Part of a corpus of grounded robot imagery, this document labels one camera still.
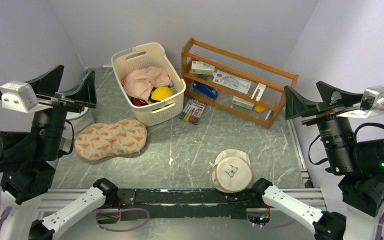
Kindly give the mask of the pink bra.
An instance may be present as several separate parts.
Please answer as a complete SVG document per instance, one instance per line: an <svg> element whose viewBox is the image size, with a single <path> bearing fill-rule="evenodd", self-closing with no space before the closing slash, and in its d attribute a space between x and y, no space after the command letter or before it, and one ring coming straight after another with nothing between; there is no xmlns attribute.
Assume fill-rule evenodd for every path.
<svg viewBox="0 0 384 240"><path fill-rule="evenodd" d="M124 92L129 97L141 99L142 102L146 102L149 99L153 88L173 86L170 75L163 67L150 66L148 68L135 69L128 75L136 75L137 83L132 88L123 87Z"/></svg>

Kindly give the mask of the yellow bra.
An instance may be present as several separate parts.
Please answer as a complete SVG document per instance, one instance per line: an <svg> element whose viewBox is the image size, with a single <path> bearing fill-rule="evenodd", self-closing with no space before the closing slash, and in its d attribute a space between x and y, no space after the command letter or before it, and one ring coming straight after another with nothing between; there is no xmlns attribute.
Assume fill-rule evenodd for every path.
<svg viewBox="0 0 384 240"><path fill-rule="evenodd" d="M174 95L174 92L168 86L154 87L151 90L150 96L146 101L147 104L153 104L157 102L164 101L167 98L170 98Z"/></svg>

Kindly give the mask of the white mesh laundry bag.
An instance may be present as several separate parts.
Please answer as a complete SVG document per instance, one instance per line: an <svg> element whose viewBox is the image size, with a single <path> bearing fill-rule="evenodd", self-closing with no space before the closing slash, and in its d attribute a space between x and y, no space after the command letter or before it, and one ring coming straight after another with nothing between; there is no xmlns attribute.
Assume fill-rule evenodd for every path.
<svg viewBox="0 0 384 240"><path fill-rule="evenodd" d="M250 158L241 150L223 150L211 166L210 182L215 189L223 193L241 192L253 179Z"/></svg>

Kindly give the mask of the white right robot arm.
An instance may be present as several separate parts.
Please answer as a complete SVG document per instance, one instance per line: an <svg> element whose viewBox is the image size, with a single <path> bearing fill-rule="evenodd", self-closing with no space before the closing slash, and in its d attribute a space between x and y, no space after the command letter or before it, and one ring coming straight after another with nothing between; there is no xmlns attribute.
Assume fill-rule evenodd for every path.
<svg viewBox="0 0 384 240"><path fill-rule="evenodd" d="M340 176L338 184L346 214L309 206L260 178L250 188L250 202L276 208L306 227L317 240L380 240L384 222L384 138L358 141L350 119L384 115L384 86L352 93L323 81L316 83L321 101L311 101L290 86L285 118L302 117L318 128L329 163L326 171ZM384 130L384 124L372 123Z"/></svg>

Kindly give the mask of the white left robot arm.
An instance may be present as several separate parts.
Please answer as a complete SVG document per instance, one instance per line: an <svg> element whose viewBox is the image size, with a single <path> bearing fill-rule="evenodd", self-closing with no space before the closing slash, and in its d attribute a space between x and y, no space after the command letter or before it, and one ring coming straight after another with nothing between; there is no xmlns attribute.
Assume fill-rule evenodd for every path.
<svg viewBox="0 0 384 240"><path fill-rule="evenodd" d="M71 89L60 91L63 73L64 66L58 65L34 79L0 86L4 109L33 114L30 131L0 131L0 240L56 240L90 212L118 203L117 186L101 178L56 213L36 217L56 172L51 162L67 155L61 149L67 114L97 104L93 70Z"/></svg>

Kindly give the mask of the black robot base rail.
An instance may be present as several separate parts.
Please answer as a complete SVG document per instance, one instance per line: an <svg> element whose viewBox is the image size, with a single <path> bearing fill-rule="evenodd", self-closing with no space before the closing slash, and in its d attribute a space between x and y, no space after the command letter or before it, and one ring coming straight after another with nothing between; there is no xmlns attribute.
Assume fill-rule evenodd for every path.
<svg viewBox="0 0 384 240"><path fill-rule="evenodd" d="M267 207L252 189L224 193L214 188L152 189L120 188L101 206L105 210L121 210L122 221L175 218L229 217L245 220L248 210Z"/></svg>

